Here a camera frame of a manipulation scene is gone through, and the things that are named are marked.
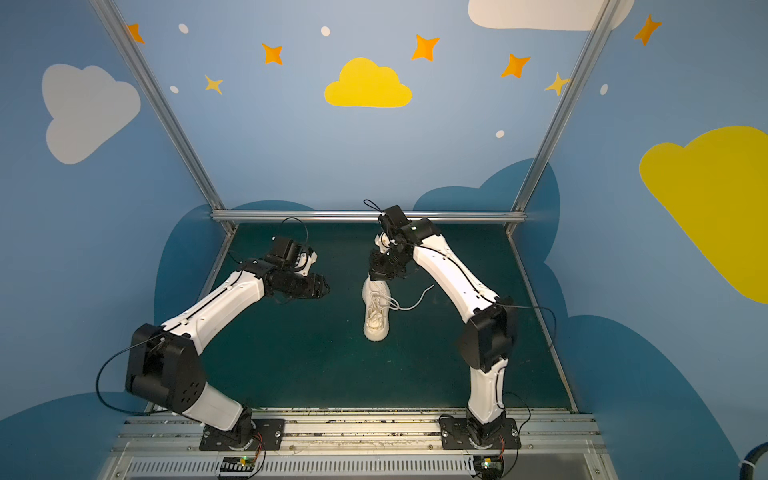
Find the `white knit sneaker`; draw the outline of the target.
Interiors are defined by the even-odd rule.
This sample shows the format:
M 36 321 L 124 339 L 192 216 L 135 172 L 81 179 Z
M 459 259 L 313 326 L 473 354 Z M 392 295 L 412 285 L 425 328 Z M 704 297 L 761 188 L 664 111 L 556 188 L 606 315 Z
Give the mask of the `white knit sneaker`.
M 386 281 L 367 278 L 363 284 L 365 304 L 363 332 L 372 342 L 379 342 L 389 333 L 390 289 Z

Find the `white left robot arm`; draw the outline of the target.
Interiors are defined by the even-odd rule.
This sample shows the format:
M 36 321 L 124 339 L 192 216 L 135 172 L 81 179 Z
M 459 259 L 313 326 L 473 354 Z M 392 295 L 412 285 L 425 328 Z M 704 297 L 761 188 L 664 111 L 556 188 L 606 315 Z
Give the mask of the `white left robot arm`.
M 240 313 L 265 297 L 320 299 L 330 287 L 311 268 L 309 246 L 276 236 L 261 258 L 242 261 L 195 305 L 159 326 L 144 324 L 132 335 L 125 388 L 144 400 L 204 426 L 204 451 L 257 449 L 251 408 L 210 385 L 201 356 Z

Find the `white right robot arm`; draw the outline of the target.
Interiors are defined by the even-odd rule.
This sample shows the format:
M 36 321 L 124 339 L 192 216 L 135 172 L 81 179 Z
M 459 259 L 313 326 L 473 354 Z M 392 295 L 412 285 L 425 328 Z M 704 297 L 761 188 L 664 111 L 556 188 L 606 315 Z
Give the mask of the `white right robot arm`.
M 509 352 L 517 340 L 516 305 L 484 285 L 430 219 L 411 220 L 395 205 L 378 211 L 378 223 L 381 232 L 375 237 L 362 288 L 365 337 L 384 340 L 389 313 L 404 309 L 391 296 L 388 282 L 402 278 L 411 262 L 426 271 L 464 323 L 458 350 L 470 371 L 469 437 L 477 446 L 492 442 L 506 421 L 503 386 Z

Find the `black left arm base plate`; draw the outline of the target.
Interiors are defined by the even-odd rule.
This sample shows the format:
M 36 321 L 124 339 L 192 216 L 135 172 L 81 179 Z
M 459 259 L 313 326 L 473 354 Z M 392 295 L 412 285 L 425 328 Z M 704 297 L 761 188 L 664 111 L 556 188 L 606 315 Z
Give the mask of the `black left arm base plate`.
M 205 426 L 200 451 L 255 452 L 259 448 L 277 451 L 285 429 L 284 419 L 250 418 L 241 420 L 232 430 Z

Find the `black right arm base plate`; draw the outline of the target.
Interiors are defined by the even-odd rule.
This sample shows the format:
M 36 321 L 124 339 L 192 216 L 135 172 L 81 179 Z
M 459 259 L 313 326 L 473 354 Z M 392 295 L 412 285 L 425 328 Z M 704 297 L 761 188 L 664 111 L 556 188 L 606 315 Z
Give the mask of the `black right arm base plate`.
M 472 416 L 460 418 L 450 415 L 441 415 L 437 422 L 444 450 L 515 450 L 521 447 L 517 424 L 505 415 L 487 424 Z

